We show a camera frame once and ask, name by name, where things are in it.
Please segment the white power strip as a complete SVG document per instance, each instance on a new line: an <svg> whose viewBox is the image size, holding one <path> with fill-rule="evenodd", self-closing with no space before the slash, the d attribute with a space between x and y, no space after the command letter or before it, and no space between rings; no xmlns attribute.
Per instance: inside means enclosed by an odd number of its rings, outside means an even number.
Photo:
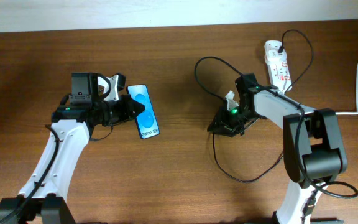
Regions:
<svg viewBox="0 0 358 224"><path fill-rule="evenodd" d="M278 49L282 46L282 43L278 40L268 40L264 44L265 52L269 49ZM278 88L278 90L284 93L287 90L291 90L291 77L288 69L288 63L281 62L276 64L267 65L268 74L270 77L270 83Z"/></svg>

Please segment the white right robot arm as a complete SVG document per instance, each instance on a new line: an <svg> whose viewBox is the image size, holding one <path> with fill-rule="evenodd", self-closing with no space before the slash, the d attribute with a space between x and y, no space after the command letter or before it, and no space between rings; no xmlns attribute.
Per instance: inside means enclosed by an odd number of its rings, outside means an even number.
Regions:
<svg viewBox="0 0 358 224"><path fill-rule="evenodd" d="M314 109L262 86L253 73L235 80L239 101L233 92L222 99L208 132L214 136L243 135L258 119L266 118L283 131L283 159L290 178L281 207L269 223L311 223L311 214L322 194L345 198L327 190L337 185L337 176L347 169L337 115L331 108Z"/></svg>

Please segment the white charger adapter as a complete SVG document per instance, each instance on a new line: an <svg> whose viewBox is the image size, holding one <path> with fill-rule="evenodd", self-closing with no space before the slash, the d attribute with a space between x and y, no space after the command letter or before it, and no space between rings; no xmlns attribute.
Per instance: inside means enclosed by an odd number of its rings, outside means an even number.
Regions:
<svg viewBox="0 0 358 224"><path fill-rule="evenodd" d="M285 50L279 52L278 49L269 49L265 52L265 63L267 65L286 62L287 53Z"/></svg>

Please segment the blue smartphone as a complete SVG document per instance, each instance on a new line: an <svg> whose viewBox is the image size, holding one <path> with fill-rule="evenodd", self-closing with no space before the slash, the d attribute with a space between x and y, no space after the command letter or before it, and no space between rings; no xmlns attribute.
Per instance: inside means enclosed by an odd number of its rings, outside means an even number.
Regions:
<svg viewBox="0 0 358 224"><path fill-rule="evenodd" d="M160 130L147 86L130 85L126 90L132 99L145 107L145 110L135 119L140 138L147 139L159 135Z"/></svg>

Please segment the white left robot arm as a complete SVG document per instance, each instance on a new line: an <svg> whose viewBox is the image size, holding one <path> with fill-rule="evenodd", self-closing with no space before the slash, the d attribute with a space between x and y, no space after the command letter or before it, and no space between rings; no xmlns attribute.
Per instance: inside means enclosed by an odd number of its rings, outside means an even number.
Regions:
<svg viewBox="0 0 358 224"><path fill-rule="evenodd" d="M113 128L144 111L145 105L131 95L65 95L46 125L48 142L30 179L16 197L0 201L0 223L29 223L36 217L43 223L74 223L68 189L82 150L93 141L94 128Z"/></svg>

